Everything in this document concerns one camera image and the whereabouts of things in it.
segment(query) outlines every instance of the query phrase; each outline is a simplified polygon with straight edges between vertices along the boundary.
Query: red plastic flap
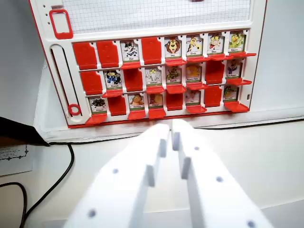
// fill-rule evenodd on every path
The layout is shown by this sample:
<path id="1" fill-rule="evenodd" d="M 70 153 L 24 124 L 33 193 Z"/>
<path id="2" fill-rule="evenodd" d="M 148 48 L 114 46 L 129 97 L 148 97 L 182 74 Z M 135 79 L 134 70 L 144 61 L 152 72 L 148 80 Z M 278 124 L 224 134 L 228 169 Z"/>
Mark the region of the red plastic flap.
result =
<path id="1" fill-rule="evenodd" d="M 183 94 L 166 93 L 166 102 L 168 111 L 181 110 L 183 103 Z"/>
<path id="2" fill-rule="evenodd" d="M 162 44 L 157 37 L 142 38 L 142 48 L 145 65 L 162 63 Z"/>
<path id="3" fill-rule="evenodd" d="M 112 41 L 96 42 L 99 60 L 102 68 L 118 67 L 117 46 Z"/>
<path id="4" fill-rule="evenodd" d="M 161 94 L 162 92 L 165 92 L 165 90 L 161 85 L 147 87 L 147 94 Z"/>
<path id="5" fill-rule="evenodd" d="M 212 55 L 212 56 L 209 56 L 209 58 L 210 58 L 210 60 L 214 60 L 214 61 L 222 61 L 222 60 L 233 59 L 232 56 L 225 56 L 225 54 Z"/>
<path id="6" fill-rule="evenodd" d="M 53 19 L 53 13 L 64 13 L 66 15 L 66 22 L 67 22 L 69 32 L 57 33 L 55 23 L 54 23 L 54 19 Z M 70 23 L 70 17 L 68 16 L 68 13 L 65 9 L 53 9 L 49 12 L 49 16 L 51 18 L 54 34 L 55 34 L 55 37 L 57 39 L 71 39 L 71 38 L 73 38 L 73 31 L 72 31 L 72 27 L 71 27 L 71 23 Z"/>
<path id="7" fill-rule="evenodd" d="M 131 111 L 128 120 L 139 120 L 146 117 L 145 110 Z"/>
<path id="8" fill-rule="evenodd" d="M 124 63 L 121 67 L 122 70 L 126 70 L 126 69 L 136 69 L 136 68 L 140 68 L 141 67 L 141 63 L 139 61 L 137 62 L 131 62 L 131 63 Z"/>
<path id="9" fill-rule="evenodd" d="M 149 119 L 158 119 L 166 116 L 166 112 L 163 108 L 155 108 L 149 110 Z"/>
<path id="10" fill-rule="evenodd" d="M 109 97 L 108 104 L 111 116 L 126 115 L 125 99 L 123 96 Z"/>
<path id="11" fill-rule="evenodd" d="M 185 65 L 187 61 L 182 58 L 166 59 L 166 65 L 169 67 Z"/>
<path id="12" fill-rule="evenodd" d="M 80 77 L 86 95 L 102 94 L 103 87 L 101 84 L 100 75 L 98 75 L 95 71 L 80 72 Z"/>
<path id="13" fill-rule="evenodd" d="M 250 85 L 251 83 L 252 83 L 252 81 L 243 80 L 241 77 L 240 78 L 227 79 L 227 84 L 232 84 L 232 85 L 235 85 L 235 86 Z"/>
<path id="14" fill-rule="evenodd" d="M 73 43 L 73 49 L 79 69 L 89 70 L 97 68 L 95 49 L 88 42 Z"/>
<path id="15" fill-rule="evenodd" d="M 187 83 L 187 88 L 190 90 L 200 90 L 200 89 L 207 89 L 209 85 L 203 84 L 202 82 L 194 82 L 194 83 Z"/>
<path id="16" fill-rule="evenodd" d="M 136 69 L 123 70 L 124 83 L 128 92 L 143 90 L 142 72 Z"/>
<path id="17" fill-rule="evenodd" d="M 231 110 L 233 113 L 244 113 L 248 112 L 249 108 L 243 104 L 240 104 L 238 101 L 225 102 L 224 106 Z"/>
<path id="18" fill-rule="evenodd" d="M 182 84 L 177 85 L 167 85 L 167 91 L 169 94 L 182 94 L 187 91 L 187 89 Z"/>
<path id="19" fill-rule="evenodd" d="M 190 105 L 187 106 L 186 109 L 191 114 L 204 113 L 207 111 L 207 108 L 204 108 L 201 105 Z"/>
<path id="20" fill-rule="evenodd" d="M 210 58 L 205 58 L 204 56 L 196 56 L 196 57 L 187 57 L 187 62 L 189 63 L 199 63 L 209 61 Z"/>
<path id="21" fill-rule="evenodd" d="M 86 125 L 92 125 L 92 124 L 100 124 L 104 121 L 106 121 L 107 118 L 107 114 L 106 113 L 102 113 L 102 114 L 94 114 L 92 115 L 92 117 L 90 119 L 87 120 L 87 122 L 85 123 Z"/>
<path id="22" fill-rule="evenodd" d="M 223 81 L 225 65 L 219 61 L 208 61 L 206 67 L 207 84 L 220 84 Z"/>
<path id="23" fill-rule="evenodd" d="M 242 58 L 242 57 L 249 57 L 249 56 L 256 56 L 256 53 L 246 53 L 245 51 L 243 52 L 238 52 L 238 53 L 230 53 L 230 56 L 233 58 Z"/>
<path id="24" fill-rule="evenodd" d="M 210 86 L 208 89 L 205 89 L 205 107 L 218 107 L 220 106 L 220 101 L 222 99 L 222 90 L 216 86 Z"/>
<path id="25" fill-rule="evenodd" d="M 107 90 L 102 97 L 108 98 L 108 97 L 116 97 L 121 96 L 123 94 L 122 89 L 113 89 L 113 90 Z"/>

